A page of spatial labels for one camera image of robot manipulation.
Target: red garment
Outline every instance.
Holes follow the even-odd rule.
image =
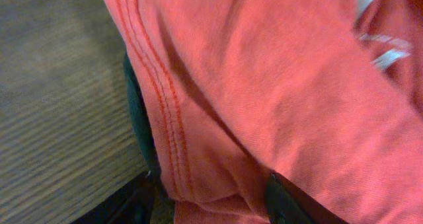
[[[422,0],[104,1],[175,223],[267,223],[271,170],[349,223],[423,223]]]

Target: wooden surface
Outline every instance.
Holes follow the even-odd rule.
[[[146,169],[102,0],[0,0],[0,47],[0,223],[69,223]]]

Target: seam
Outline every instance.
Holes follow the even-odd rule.
[[[138,11],[138,2],[137,2],[137,0],[135,0],[134,3],[135,3],[134,6],[135,6],[135,14],[137,15],[137,20],[140,20],[140,15],[139,15],[139,11]],[[129,25],[130,25],[130,27],[132,29],[132,32],[133,32],[133,34],[134,34],[134,36],[136,38],[137,34],[136,34],[135,30],[134,30],[133,23],[132,23],[132,20],[131,20],[131,16],[130,16],[129,8],[128,7],[127,7],[127,11],[128,11]],[[173,142],[173,144],[174,144],[173,148],[176,151],[176,156],[175,156],[175,158],[176,158],[176,165],[175,165],[176,172],[178,174],[179,180],[181,180],[181,177],[180,177],[180,162],[179,162],[179,156],[178,156],[178,150],[179,149],[178,149],[178,146],[176,145],[175,134],[174,134],[174,129],[173,129],[173,123],[172,123],[172,112],[171,112],[171,109],[170,109],[170,106],[169,106],[169,103],[168,103],[168,98],[166,96],[164,86],[163,86],[162,82],[160,81],[159,73],[157,72],[157,68],[155,66],[153,66],[153,64],[152,64],[149,56],[147,56],[147,54],[143,50],[141,44],[139,43],[139,40],[135,40],[135,42],[137,43],[137,45],[138,45],[141,53],[144,55],[145,58],[147,58],[147,62],[149,62],[150,67],[153,68],[154,74],[156,75],[156,78],[157,78],[157,80],[158,80],[158,82],[160,84],[161,91],[163,93],[163,98],[164,98],[164,101],[165,101],[165,104],[166,104],[166,109],[169,112],[169,125],[171,127],[170,140],[171,140],[171,142]],[[176,193],[179,193],[178,186],[175,186],[175,190],[176,190]]]
[[[128,27],[127,27],[127,25],[126,25],[126,23],[124,21],[124,17],[123,17],[124,14],[123,14],[123,11],[122,11],[122,4],[120,3],[120,0],[115,0],[115,1],[116,1],[117,6],[118,6],[118,12],[119,12],[119,17],[120,17],[119,19],[123,22],[123,29],[124,29],[124,31],[126,33],[128,42],[129,42],[130,46],[134,49],[134,52],[136,53],[136,55],[137,55],[138,59],[140,60],[142,66],[145,68],[145,70],[146,70],[146,72],[148,74],[148,77],[150,78],[151,84],[153,85],[153,88],[154,88],[154,90],[156,92],[156,95],[159,98],[160,111],[161,111],[161,114],[163,116],[163,120],[165,122],[165,133],[166,133],[166,137],[167,137],[167,146],[169,148],[169,165],[171,166],[170,169],[172,170],[171,173],[170,173],[170,175],[171,175],[171,179],[172,179],[173,186],[175,188],[176,194],[178,196],[178,192],[177,192],[177,189],[176,189],[176,182],[175,182],[174,173],[173,173],[174,172],[174,167],[173,167],[172,154],[171,154],[171,141],[170,141],[170,137],[169,137],[169,130],[168,130],[168,127],[167,127],[168,124],[167,124],[167,118],[166,118],[166,114],[165,114],[165,105],[163,104],[163,98],[160,95],[159,88],[158,88],[156,82],[154,81],[154,78],[153,78],[153,75],[152,75],[150,69],[145,64],[145,62],[143,60],[143,57],[141,56],[141,54],[136,49],[135,44],[134,44],[134,42],[132,41],[132,39],[130,37],[129,29],[128,29]]]
[[[188,154],[187,154],[187,151],[186,151],[186,137],[185,137],[185,132],[184,132],[183,124],[182,124],[182,117],[181,117],[179,99],[178,99],[178,97],[176,95],[176,91],[175,91],[175,88],[174,88],[174,85],[173,85],[173,81],[171,79],[171,76],[169,75],[169,71],[167,71],[164,63],[161,61],[159,55],[157,54],[155,48],[153,47],[153,45],[152,45],[152,43],[150,41],[150,38],[147,35],[147,32],[146,32],[145,27],[144,27],[144,23],[143,23],[143,21],[141,19],[141,15],[139,13],[138,0],[135,0],[135,3],[136,3],[135,9],[137,11],[136,12],[136,15],[137,15],[138,20],[139,20],[139,23],[141,25],[141,31],[142,31],[142,33],[143,33],[143,35],[145,37],[145,40],[147,41],[147,45],[150,47],[151,52],[153,52],[153,55],[154,55],[155,59],[157,60],[157,62],[159,62],[160,68],[163,70],[163,73],[165,74],[165,77],[166,77],[166,79],[169,82],[169,87],[171,89],[172,96],[173,96],[173,99],[174,99],[175,108],[176,108],[176,118],[178,120],[178,126],[179,126],[179,130],[180,130],[180,135],[181,135],[181,138],[182,138],[182,150],[184,151],[184,156],[185,156],[185,159],[186,159],[186,171],[187,171],[187,178],[188,178],[188,188],[190,189],[191,194],[193,194],[190,165],[189,165],[189,160],[188,160]]]

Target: wrinkled fabric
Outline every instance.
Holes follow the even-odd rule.
[[[423,222],[422,0],[104,1],[175,223],[268,223],[272,170],[349,223]]]

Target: coral fabric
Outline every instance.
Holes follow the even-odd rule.
[[[274,170],[349,223],[423,223],[422,0],[104,0],[175,223],[268,223]],[[386,72],[372,61],[407,41]]]

